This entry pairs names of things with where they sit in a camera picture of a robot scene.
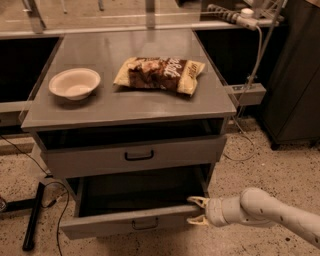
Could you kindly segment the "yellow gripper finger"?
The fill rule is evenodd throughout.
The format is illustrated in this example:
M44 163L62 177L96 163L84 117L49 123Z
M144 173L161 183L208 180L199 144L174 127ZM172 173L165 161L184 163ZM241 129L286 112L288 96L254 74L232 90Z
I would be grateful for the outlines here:
M190 225L208 226L209 222L204 214L197 217L190 217L187 219Z
M200 196L190 196L187 198L187 201L191 203L195 203L200 208L205 209L209 202L209 198L200 197Z

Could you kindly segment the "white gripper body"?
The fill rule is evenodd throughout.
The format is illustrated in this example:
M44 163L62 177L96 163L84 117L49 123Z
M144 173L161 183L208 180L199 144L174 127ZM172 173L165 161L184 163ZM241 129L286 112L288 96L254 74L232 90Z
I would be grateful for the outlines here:
M210 198L205 207L208 222L216 227L244 224L247 214L241 208L240 197Z

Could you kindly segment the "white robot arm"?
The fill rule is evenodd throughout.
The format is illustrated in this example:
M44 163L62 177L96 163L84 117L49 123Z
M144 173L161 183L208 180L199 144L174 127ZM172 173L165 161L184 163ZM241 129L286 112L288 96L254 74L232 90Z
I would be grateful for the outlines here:
M191 225L269 227L277 223L320 248L320 216L289 206L260 188L246 188L228 198L191 196L188 201L204 211L187 219Z

